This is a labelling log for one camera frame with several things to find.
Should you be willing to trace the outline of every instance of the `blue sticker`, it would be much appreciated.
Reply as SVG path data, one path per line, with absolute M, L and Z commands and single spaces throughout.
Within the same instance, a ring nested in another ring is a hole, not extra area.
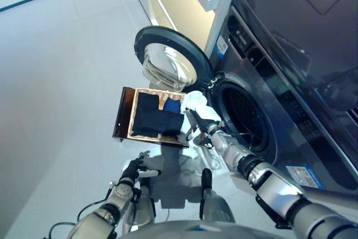
M 215 50 L 220 60 L 222 60 L 226 51 L 228 50 L 228 44 L 225 42 L 221 35 L 218 37 L 218 41 L 215 44 Z
M 286 166 L 286 169 L 297 184 L 320 190 L 324 189 L 309 166 Z

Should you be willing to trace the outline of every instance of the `folded clothing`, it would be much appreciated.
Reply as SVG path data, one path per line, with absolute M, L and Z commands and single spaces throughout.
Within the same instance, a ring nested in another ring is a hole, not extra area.
M 168 97 L 167 101 L 164 104 L 163 110 L 170 111 L 173 113 L 180 113 L 180 101 L 179 100 L 173 100 Z
M 184 115 L 170 111 L 137 107 L 132 135 L 157 137 L 158 133 L 173 137 L 180 134 Z
M 137 107 L 149 107 L 151 109 L 159 108 L 159 96 L 158 95 L 150 95 L 145 92 L 138 93 L 138 101 Z
M 158 137 L 158 132 L 153 131 L 151 129 L 143 129 L 140 126 L 140 122 L 137 121 L 138 118 L 141 118 L 141 111 L 142 108 L 148 108 L 148 109 L 158 109 L 159 108 L 159 96 L 158 95 L 150 95 L 145 92 L 138 93 L 138 100 L 136 105 L 136 113 L 134 117 L 134 123 L 132 130 L 139 130 L 139 134 L 133 135 L 142 135 L 144 137 Z

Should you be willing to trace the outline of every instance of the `brown tray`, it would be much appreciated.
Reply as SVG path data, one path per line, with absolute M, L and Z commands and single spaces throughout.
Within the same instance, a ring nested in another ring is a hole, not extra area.
M 140 92 L 148 93 L 150 95 L 159 96 L 159 109 L 163 109 L 165 102 L 170 97 L 173 100 L 182 100 L 185 93 L 169 92 L 161 90 L 153 90 L 148 88 L 129 88 L 124 87 L 122 91 L 122 97 L 118 109 L 117 119 L 114 126 L 113 137 L 123 139 L 139 140 L 158 144 L 177 144 L 183 145 L 175 137 L 165 137 L 161 134 L 158 137 L 145 137 L 142 135 L 133 136 L 132 128 L 134 123 L 134 117 L 136 112 L 136 106 L 138 101 L 138 94 Z

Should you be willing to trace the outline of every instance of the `washing machine door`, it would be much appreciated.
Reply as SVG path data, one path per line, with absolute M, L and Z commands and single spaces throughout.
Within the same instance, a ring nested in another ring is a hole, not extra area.
M 153 88 L 174 92 L 205 91 L 213 69 L 202 50 L 179 32 L 162 26 L 141 29 L 134 51 Z

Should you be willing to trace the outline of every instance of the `metal joint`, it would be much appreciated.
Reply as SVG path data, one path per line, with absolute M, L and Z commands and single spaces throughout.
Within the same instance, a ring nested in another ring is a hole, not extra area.
M 286 217 L 294 203 L 304 197 L 301 187 L 266 162 L 259 163 L 251 171 L 248 182 L 257 189 L 257 195 L 282 218 Z

